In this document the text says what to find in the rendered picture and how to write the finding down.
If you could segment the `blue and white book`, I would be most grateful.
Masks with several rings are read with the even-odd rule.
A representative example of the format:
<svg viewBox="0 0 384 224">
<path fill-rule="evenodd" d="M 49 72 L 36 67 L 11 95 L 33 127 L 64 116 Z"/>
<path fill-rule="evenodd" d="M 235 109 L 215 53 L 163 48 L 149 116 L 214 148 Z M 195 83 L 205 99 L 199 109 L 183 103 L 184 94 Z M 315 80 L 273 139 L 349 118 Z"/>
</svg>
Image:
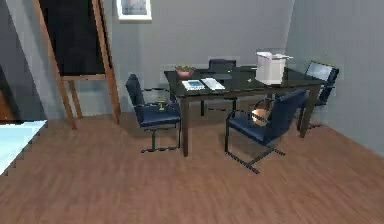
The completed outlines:
<svg viewBox="0 0 384 224">
<path fill-rule="evenodd" d="M 187 91 L 197 91 L 205 88 L 200 80 L 185 80 L 182 84 Z"/>
</svg>

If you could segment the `white paper sheet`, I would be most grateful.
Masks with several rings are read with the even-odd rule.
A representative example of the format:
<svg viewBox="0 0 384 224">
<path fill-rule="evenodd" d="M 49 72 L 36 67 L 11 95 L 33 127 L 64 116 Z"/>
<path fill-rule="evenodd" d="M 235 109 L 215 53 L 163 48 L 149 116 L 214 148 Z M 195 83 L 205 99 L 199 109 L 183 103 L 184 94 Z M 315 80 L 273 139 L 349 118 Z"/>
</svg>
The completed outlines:
<svg viewBox="0 0 384 224">
<path fill-rule="evenodd" d="M 204 78 L 202 82 L 211 90 L 224 90 L 225 87 L 214 78 Z"/>
</svg>

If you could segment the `dark blue cantilever chair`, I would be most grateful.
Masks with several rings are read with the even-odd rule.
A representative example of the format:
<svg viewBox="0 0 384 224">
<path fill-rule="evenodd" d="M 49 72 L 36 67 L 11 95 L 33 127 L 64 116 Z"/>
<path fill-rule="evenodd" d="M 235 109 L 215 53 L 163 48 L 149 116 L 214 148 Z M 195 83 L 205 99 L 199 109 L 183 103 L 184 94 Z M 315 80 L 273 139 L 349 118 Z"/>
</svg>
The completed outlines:
<svg viewBox="0 0 384 224">
<path fill-rule="evenodd" d="M 142 89 L 140 81 L 136 74 L 131 74 L 125 84 L 126 90 L 131 100 L 139 127 L 144 131 L 150 131 L 151 147 L 143 149 L 142 153 L 173 151 L 180 148 L 181 145 L 181 112 L 176 96 L 166 88 L 154 87 Z M 159 110 L 157 101 L 146 102 L 143 96 L 144 92 L 165 91 L 170 94 L 164 111 Z M 177 128 L 177 140 L 175 146 L 156 147 L 156 132 Z"/>
<path fill-rule="evenodd" d="M 339 72 L 340 70 L 338 68 L 329 64 L 316 61 L 311 61 L 309 63 L 306 74 L 318 79 L 322 79 L 326 82 L 326 84 L 321 87 L 321 91 L 314 104 L 315 107 L 325 106 L 327 104 L 328 98 L 332 90 L 335 88 L 335 82 Z"/>
<path fill-rule="evenodd" d="M 217 73 L 217 72 L 231 72 L 236 68 L 236 60 L 230 60 L 230 59 L 220 59 L 220 58 L 214 58 L 209 60 L 209 67 L 207 69 L 208 73 Z M 237 104 L 237 98 L 224 98 L 225 100 L 231 100 L 232 101 L 232 110 L 236 109 Z M 201 106 L 201 116 L 205 115 L 205 102 L 204 100 L 200 101 Z"/>
<path fill-rule="evenodd" d="M 271 146 L 282 137 L 293 122 L 296 111 L 306 100 L 306 91 L 299 89 L 274 100 L 272 109 L 266 118 L 251 111 L 233 110 L 225 121 L 224 153 L 253 173 L 259 171 L 253 164 L 259 162 L 272 152 L 285 155 L 283 151 Z M 250 161 L 244 161 L 228 149 L 230 130 L 234 129 L 254 142 L 266 147 L 266 150 Z"/>
</svg>

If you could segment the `pink bowl with plant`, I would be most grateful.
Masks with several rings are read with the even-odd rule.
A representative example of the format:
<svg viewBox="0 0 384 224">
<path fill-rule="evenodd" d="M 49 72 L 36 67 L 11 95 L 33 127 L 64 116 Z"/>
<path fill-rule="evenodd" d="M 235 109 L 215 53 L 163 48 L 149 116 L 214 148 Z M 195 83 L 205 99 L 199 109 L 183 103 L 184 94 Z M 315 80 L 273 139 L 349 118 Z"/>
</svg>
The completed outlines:
<svg viewBox="0 0 384 224">
<path fill-rule="evenodd" d="M 175 71 L 180 78 L 189 78 L 195 70 L 195 67 L 188 65 L 178 65 L 175 67 Z"/>
</svg>

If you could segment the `dark wooden dining table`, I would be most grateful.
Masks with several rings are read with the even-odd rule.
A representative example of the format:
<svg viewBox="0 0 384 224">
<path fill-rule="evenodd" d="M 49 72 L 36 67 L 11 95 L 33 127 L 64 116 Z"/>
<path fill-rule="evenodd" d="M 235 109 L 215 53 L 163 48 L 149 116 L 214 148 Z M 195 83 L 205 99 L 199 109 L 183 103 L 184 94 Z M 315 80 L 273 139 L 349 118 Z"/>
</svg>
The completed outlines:
<svg viewBox="0 0 384 224">
<path fill-rule="evenodd" d="M 256 73 L 250 71 L 233 71 L 232 78 L 223 81 L 224 90 L 211 90 L 206 87 L 203 90 L 187 91 L 182 84 L 183 79 L 176 71 L 165 71 L 171 93 L 178 98 L 181 110 L 182 145 L 181 149 L 185 157 L 189 154 L 189 104 L 195 101 L 205 101 L 223 98 L 245 97 L 255 95 L 270 95 L 274 93 L 291 92 L 297 89 L 308 91 L 308 99 L 305 104 L 305 112 L 300 124 L 300 136 L 305 137 L 309 121 L 312 116 L 315 102 L 320 88 L 325 81 L 305 75 L 304 73 L 287 68 L 284 71 L 283 81 L 279 85 L 265 85 L 255 79 Z"/>
</svg>

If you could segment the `orange basketball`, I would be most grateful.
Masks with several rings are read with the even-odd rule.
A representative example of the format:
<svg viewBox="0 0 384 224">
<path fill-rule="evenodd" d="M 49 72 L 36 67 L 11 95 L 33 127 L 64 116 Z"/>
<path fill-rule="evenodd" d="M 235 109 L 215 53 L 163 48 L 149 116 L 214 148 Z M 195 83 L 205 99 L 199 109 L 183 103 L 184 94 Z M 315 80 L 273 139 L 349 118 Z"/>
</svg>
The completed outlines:
<svg viewBox="0 0 384 224">
<path fill-rule="evenodd" d="M 264 100 L 260 100 L 255 104 L 252 111 L 252 121 L 254 124 L 261 127 L 267 124 L 270 110 L 267 108 L 267 103 Z"/>
</svg>

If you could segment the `white box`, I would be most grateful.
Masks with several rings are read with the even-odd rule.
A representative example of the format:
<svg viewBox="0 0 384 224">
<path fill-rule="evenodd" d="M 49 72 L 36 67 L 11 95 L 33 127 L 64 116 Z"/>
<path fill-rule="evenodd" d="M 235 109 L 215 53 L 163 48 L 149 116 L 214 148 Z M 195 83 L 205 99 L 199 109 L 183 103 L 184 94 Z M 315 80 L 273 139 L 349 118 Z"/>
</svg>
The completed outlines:
<svg viewBox="0 0 384 224">
<path fill-rule="evenodd" d="M 257 70 L 255 79 L 265 85 L 282 83 L 286 61 L 291 56 L 272 54 L 271 52 L 257 52 Z"/>
</svg>

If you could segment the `white framed picture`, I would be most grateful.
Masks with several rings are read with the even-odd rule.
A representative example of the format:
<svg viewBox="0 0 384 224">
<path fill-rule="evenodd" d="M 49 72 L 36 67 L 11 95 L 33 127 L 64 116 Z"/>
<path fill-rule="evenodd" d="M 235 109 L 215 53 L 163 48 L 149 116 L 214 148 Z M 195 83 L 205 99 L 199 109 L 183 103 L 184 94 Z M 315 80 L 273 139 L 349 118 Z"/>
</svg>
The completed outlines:
<svg viewBox="0 0 384 224">
<path fill-rule="evenodd" d="M 150 21 L 151 0 L 116 0 L 118 19 L 123 21 Z"/>
</svg>

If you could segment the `wooden easel blackboard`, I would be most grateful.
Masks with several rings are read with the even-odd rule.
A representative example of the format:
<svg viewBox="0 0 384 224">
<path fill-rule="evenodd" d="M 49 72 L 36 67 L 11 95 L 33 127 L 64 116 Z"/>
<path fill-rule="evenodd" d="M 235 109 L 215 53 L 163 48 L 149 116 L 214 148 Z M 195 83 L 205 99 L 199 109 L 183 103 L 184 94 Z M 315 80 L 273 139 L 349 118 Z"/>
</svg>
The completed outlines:
<svg viewBox="0 0 384 224">
<path fill-rule="evenodd" d="M 114 121 L 121 113 L 103 0 L 32 0 L 71 127 L 82 116 L 77 81 L 105 80 Z"/>
</svg>

